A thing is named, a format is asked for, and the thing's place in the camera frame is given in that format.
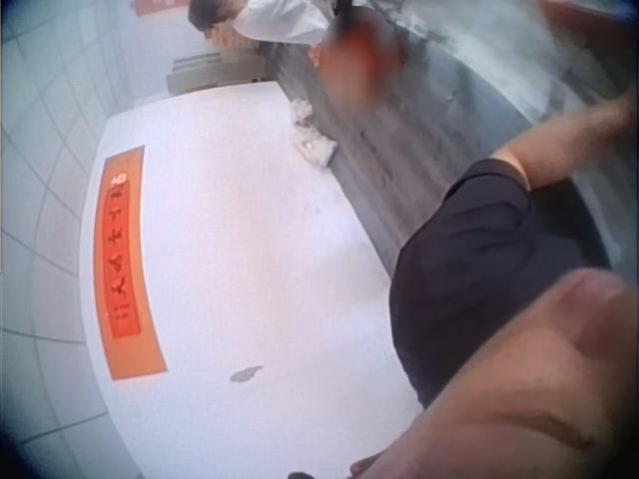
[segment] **orange label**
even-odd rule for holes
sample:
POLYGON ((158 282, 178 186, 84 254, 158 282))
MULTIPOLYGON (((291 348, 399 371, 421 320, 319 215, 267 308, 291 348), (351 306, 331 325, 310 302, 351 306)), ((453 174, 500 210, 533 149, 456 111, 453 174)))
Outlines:
POLYGON ((140 200, 144 147, 107 160, 96 213, 94 281, 113 379, 167 370, 142 269, 140 200))

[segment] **crumpled paper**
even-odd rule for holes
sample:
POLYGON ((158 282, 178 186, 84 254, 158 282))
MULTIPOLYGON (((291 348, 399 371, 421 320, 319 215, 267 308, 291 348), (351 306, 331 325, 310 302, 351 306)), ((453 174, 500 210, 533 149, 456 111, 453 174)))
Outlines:
POLYGON ((322 135, 309 123, 313 105, 306 100, 291 102, 291 120, 294 125, 293 142, 304 158, 314 167, 328 168, 337 143, 322 135))

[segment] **white tile wall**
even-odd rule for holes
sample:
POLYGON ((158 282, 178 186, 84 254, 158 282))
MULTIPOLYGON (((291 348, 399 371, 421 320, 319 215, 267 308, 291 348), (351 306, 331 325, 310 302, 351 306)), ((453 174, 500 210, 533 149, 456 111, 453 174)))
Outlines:
POLYGON ((80 35, 80 22, 78 14, 75 11, 66 13, 56 19, 56 32, 62 58, 67 65, 82 50, 82 37, 80 35))
POLYGON ((62 267, 78 271, 80 222, 47 193, 36 234, 35 250, 62 267))
POLYGON ((45 389, 36 341, 1 331, 2 419, 9 437, 24 440, 58 427, 45 389))
POLYGON ((40 178, 48 181, 62 148, 62 138, 41 100, 18 122, 11 139, 40 178))
POLYGON ((96 30, 98 35, 104 35, 109 31, 109 12, 105 2, 96 3, 94 7, 96 30))
POLYGON ((100 42, 94 42, 87 47, 87 63, 93 83, 97 85, 106 70, 100 42))
POLYGON ((68 69, 69 81, 76 94, 78 102, 83 103, 94 88, 93 79, 87 65, 87 57, 79 54, 68 69))
POLYGON ((2 42, 9 40, 15 35, 10 23, 3 23, 2 25, 2 42))
POLYGON ((2 90, 2 126, 11 132, 38 96, 15 40, 2 45, 2 90))
POLYGON ((85 46, 89 45, 98 38, 96 27, 96 18, 93 7, 83 8, 79 12, 80 15, 80 32, 82 33, 82 41, 85 46))
POLYGON ((113 113, 116 98, 113 94, 113 89, 111 88, 111 81, 107 75, 103 75, 102 80, 100 80, 97 92, 103 111, 110 116, 110 114, 113 113))
POLYGON ((18 39, 31 76, 40 88, 46 87, 63 67, 56 37, 53 24, 48 22, 18 39))
POLYGON ((102 37, 100 48, 102 49, 102 58, 104 59, 105 65, 110 66, 116 60, 116 50, 111 35, 102 37))
POLYGON ((37 477, 88 479, 82 474, 62 432, 47 434, 20 448, 37 477))
POLYGON ((38 477, 139 476, 110 418, 57 430, 106 412, 81 343, 74 272, 88 173, 116 104, 112 81, 126 81, 113 3, 15 0, 3 19, 0 307, 2 326, 18 334, 1 333, 1 417, 11 439, 26 441, 38 477))
POLYGON ((6 17, 16 34, 24 33, 51 18, 50 0, 11 2, 6 17))
POLYGON ((2 234, 2 327, 33 334, 29 287, 34 254, 2 234))
POLYGON ((62 148, 49 188, 78 217, 82 216, 88 178, 66 147, 62 148))
POLYGON ((101 138, 104 127, 107 125, 107 117, 100 105, 97 93, 92 94, 87 99, 82 106, 82 113, 84 113, 84 118, 87 119, 91 131, 94 133, 94 137, 101 138))
POLYGON ((47 87, 43 98, 58 130, 66 136, 80 113, 80 108, 65 72, 61 72, 47 87))
POLYGON ((109 416, 66 429, 63 433, 87 478, 138 477, 140 470, 109 416))
POLYGON ((92 0, 50 0, 51 9, 54 15, 61 15, 69 11, 75 11, 83 3, 90 3, 92 0))
POLYGON ((91 129, 80 117, 67 137, 67 145, 76 156, 85 172, 90 173, 95 161, 97 144, 91 129))
POLYGON ((61 426, 107 411, 86 345, 37 343, 44 383, 61 426))
POLYGON ((2 147, 2 227, 32 247, 45 186, 11 142, 3 139, 2 147))
POLYGON ((31 317, 36 335, 84 341, 78 277, 36 257, 30 279, 26 286, 31 290, 31 317))

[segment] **forearm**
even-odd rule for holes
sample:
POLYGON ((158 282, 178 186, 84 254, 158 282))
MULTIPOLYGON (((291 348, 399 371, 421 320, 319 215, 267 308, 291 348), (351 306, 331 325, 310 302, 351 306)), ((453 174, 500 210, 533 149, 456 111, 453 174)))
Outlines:
POLYGON ((630 131, 633 115, 625 99, 605 102, 533 128, 493 158, 515 166, 530 189, 546 187, 568 178, 630 131))

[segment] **white shirt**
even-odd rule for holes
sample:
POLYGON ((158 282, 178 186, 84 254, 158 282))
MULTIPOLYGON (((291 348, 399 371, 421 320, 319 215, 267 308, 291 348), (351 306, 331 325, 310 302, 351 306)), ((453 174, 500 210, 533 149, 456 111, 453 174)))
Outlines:
POLYGON ((233 28, 262 42, 316 45, 328 24, 312 0, 249 0, 233 21, 233 28))

